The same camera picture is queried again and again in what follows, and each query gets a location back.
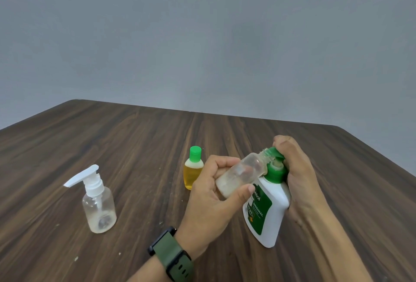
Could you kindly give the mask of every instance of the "white pump head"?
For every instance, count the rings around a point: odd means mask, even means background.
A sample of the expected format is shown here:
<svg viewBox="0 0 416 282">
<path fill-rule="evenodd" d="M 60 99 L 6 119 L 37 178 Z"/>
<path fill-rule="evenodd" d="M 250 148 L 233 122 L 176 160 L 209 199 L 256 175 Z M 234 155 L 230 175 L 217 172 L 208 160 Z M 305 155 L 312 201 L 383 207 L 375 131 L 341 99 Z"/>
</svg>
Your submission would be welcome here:
<svg viewBox="0 0 416 282">
<path fill-rule="evenodd" d="M 65 183 L 65 187 L 72 187 L 77 183 L 83 181 L 85 185 L 86 195 L 90 198 L 96 197 L 103 193 L 104 185 L 100 178 L 100 174 L 96 173 L 98 165 L 92 165 L 91 167 L 76 174 L 70 180 Z"/>
</svg>

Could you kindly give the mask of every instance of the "wall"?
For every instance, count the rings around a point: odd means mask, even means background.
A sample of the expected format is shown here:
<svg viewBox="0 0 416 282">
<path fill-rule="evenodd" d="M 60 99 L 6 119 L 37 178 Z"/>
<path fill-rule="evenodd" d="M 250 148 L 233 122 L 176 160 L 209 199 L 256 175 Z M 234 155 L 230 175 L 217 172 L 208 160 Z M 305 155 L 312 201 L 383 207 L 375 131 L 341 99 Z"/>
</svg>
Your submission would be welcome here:
<svg viewBox="0 0 416 282">
<path fill-rule="evenodd" d="M 0 128 L 75 98 L 326 123 L 416 174 L 416 0 L 0 9 Z"/>
</svg>

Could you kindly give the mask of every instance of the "green label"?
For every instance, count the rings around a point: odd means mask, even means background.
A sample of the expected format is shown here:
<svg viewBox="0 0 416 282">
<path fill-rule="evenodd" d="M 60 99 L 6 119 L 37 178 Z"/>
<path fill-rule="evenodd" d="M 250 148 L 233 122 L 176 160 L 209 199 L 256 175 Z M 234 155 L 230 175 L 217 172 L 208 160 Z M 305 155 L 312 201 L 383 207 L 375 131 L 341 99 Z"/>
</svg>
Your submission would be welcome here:
<svg viewBox="0 0 416 282">
<path fill-rule="evenodd" d="M 272 206 L 272 201 L 259 185 L 254 184 L 254 186 L 256 190 L 247 204 L 247 218 L 256 233 L 261 235 L 264 220 L 266 219 L 268 210 Z"/>
</svg>

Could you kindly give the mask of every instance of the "green cap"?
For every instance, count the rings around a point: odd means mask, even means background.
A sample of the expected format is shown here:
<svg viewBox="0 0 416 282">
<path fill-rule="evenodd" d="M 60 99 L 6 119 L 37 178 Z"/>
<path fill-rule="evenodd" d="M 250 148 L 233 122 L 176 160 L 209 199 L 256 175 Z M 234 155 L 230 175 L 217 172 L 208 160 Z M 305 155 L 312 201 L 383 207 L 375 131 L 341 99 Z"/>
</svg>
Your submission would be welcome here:
<svg viewBox="0 0 416 282">
<path fill-rule="evenodd" d="M 201 148 L 199 146 L 191 146 L 189 149 L 189 160 L 192 163 L 197 163 L 201 160 Z"/>
<path fill-rule="evenodd" d="M 268 156 L 273 156 L 273 157 L 275 157 L 276 159 L 278 159 L 280 161 L 284 161 L 284 156 L 275 147 L 265 149 L 264 152 Z"/>
<path fill-rule="evenodd" d="M 267 174 L 264 178 L 271 183 L 282 183 L 288 177 L 288 170 L 280 158 L 267 164 Z"/>
</svg>

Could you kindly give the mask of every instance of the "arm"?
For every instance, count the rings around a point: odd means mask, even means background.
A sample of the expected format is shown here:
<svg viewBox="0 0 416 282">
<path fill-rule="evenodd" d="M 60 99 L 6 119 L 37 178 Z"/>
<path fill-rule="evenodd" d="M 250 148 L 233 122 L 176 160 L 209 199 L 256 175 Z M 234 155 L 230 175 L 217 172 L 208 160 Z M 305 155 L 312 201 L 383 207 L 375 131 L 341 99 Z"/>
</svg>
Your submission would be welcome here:
<svg viewBox="0 0 416 282">
<path fill-rule="evenodd" d="M 205 252 L 208 245 L 226 229 L 234 214 L 254 192 L 253 185 L 242 185 L 225 201 L 216 194 L 215 179 L 240 159 L 210 156 L 198 179 L 192 185 L 184 218 L 175 239 L 192 260 Z M 169 282 L 158 257 L 151 257 L 128 282 Z"/>
<path fill-rule="evenodd" d="M 332 213 L 309 158 L 289 136 L 273 145 L 285 156 L 292 195 L 289 217 L 303 230 L 325 281 L 372 281 L 349 237 Z"/>
</svg>

